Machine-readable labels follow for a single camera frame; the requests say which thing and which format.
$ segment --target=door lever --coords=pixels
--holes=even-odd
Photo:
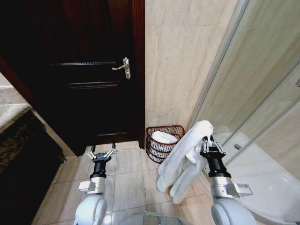
[[[129,67],[129,59],[126,57],[123,59],[123,65],[117,68],[112,68],[112,70],[119,70],[119,69],[125,69],[125,76],[127,79],[130,79],[131,74],[130,74],[130,67]]]

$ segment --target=beige tile floor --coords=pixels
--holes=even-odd
[[[95,152],[108,151],[110,145],[99,145]],[[201,189],[200,180],[190,187],[179,205],[168,194],[156,188],[159,164],[152,162],[136,142],[117,144],[116,156],[106,165],[105,199],[107,214],[102,225],[119,225],[129,215],[155,211],[160,215],[181,217],[194,225],[213,225],[210,198]],[[93,162],[84,154],[69,157],[60,166],[52,185],[33,220],[33,225],[72,225],[77,205],[86,197],[78,190],[93,171]]]

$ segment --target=red wire basket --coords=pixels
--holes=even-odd
[[[167,134],[173,135],[176,137],[177,142],[171,144],[165,144],[158,141],[155,141],[151,135],[155,131],[165,132]],[[180,125],[172,126],[161,126],[161,127],[148,127],[146,129],[146,153],[152,161],[156,163],[162,163],[165,158],[173,150],[174,146],[178,141],[184,136],[184,128]]]

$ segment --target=white towel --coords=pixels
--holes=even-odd
[[[171,143],[177,142],[176,137],[174,137],[173,135],[167,134],[165,132],[161,132],[161,131],[153,132],[151,137],[155,141],[164,143],[164,144],[171,144]],[[150,152],[155,156],[158,156],[158,157],[163,156],[164,157],[164,154],[162,155],[162,153],[160,153],[158,151],[166,151],[166,150],[168,150],[168,146],[157,144],[155,141],[151,140],[151,142],[150,142],[150,144],[151,144]]]
[[[207,120],[196,123],[159,166],[157,188],[164,193],[173,185],[170,194],[174,204],[183,200],[188,187],[206,164],[206,159],[199,154],[199,144],[204,136],[210,137],[212,133],[213,127]]]

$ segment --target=dark wooden door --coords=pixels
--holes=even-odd
[[[132,11],[130,0],[1,2],[0,55],[77,155],[86,145],[139,138]],[[125,57],[130,79],[112,70]]]

